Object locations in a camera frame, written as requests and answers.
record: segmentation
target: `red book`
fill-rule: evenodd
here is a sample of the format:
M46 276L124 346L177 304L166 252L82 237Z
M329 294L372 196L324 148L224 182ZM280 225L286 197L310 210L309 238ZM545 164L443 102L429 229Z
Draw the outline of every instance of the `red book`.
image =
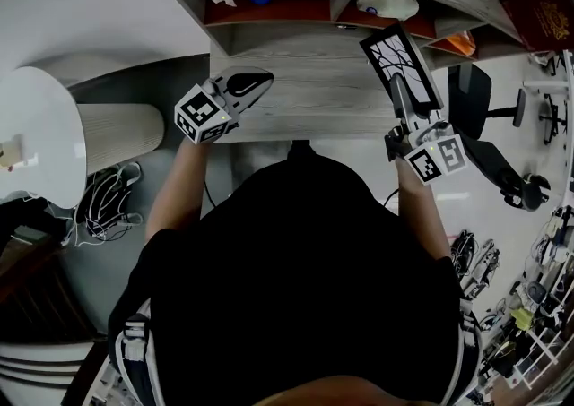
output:
M500 0L529 52L574 48L574 0Z

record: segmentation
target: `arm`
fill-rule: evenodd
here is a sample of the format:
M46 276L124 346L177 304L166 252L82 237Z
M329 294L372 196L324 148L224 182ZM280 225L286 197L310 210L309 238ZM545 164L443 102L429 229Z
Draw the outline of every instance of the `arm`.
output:
M168 179L153 202L146 242L162 229L183 229L199 220L209 146L188 139L179 145Z
M395 159L398 173L398 213L421 246L434 259L450 257L447 233L430 186L425 186L402 159Z

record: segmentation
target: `white floor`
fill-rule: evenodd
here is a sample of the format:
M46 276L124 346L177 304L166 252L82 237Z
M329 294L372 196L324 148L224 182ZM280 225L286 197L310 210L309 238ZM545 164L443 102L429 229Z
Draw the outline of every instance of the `white floor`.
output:
M542 72L528 63L526 56L513 56L480 63L479 66L492 78L491 108L514 106L517 92L525 79L543 79ZM447 72L434 72L441 96L447 104ZM552 97L563 112L564 97ZM538 122L539 110L544 109L542 95L527 93L527 108L523 124L515 128L508 118L487 121L483 139L496 144L507 161L519 173L534 171L546 177L555 192L547 204L536 212L524 212L507 206L499 190L471 165L471 168L439 181L434 187L439 210L447 233L454 238L461 229L469 229L479 243L493 238L500 249L500 268L491 286L474 303L478 318L495 307L523 271L530 247L549 218L554 206L561 199L565 176L565 135L557 137L551 146L543 145L544 129ZM242 180L258 168L284 159L289 143L251 143L217 145L210 158L207 183L216 203L232 191L231 167L234 177ZM387 161L382 141L369 140L315 140L313 148L320 154L338 160L354 169L369 185L375 197L384 202L397 188L393 164ZM145 178L138 183L130 210L146 217L154 196L169 171L175 150L154 151L138 159ZM396 208L391 200L389 208ZM204 199L204 209L210 205ZM119 295L127 284L144 244L144 229L133 229L118 242L105 246L83 246L70 249L64 266L76 295L88 315L102 330ZM380 239L380 253L385 251L385 239Z

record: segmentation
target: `white plastic bag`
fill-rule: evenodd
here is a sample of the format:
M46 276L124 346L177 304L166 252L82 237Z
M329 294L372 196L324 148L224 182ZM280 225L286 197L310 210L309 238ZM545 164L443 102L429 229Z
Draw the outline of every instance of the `white plastic bag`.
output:
M399 21L406 21L419 11L416 0L357 0L357 7L378 17L395 18Z

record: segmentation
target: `black frame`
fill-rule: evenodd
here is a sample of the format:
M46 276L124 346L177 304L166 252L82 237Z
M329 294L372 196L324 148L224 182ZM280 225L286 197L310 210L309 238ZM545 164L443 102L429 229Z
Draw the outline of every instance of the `black frame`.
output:
M384 39L389 39L393 36L398 36L403 43L406 53L413 61L413 68L416 70L419 76L421 76L422 85L429 95L430 102L419 102L417 99L414 99L415 105L413 106L415 111L419 114L429 115L429 113L434 109L442 109L443 104L440 100L438 92L436 91L436 87L434 85L434 81L432 81L429 69L424 62L419 49L414 45L413 40L404 31L403 26L400 23L396 23L390 27L386 27L383 30L379 30L360 43L362 50L365 52L367 58L369 59L370 64L375 69L375 72L377 72L378 78L383 83L383 86L385 86L385 90L387 91L388 96L392 99L390 80L388 80L385 72L378 64L378 60L370 50L370 47Z

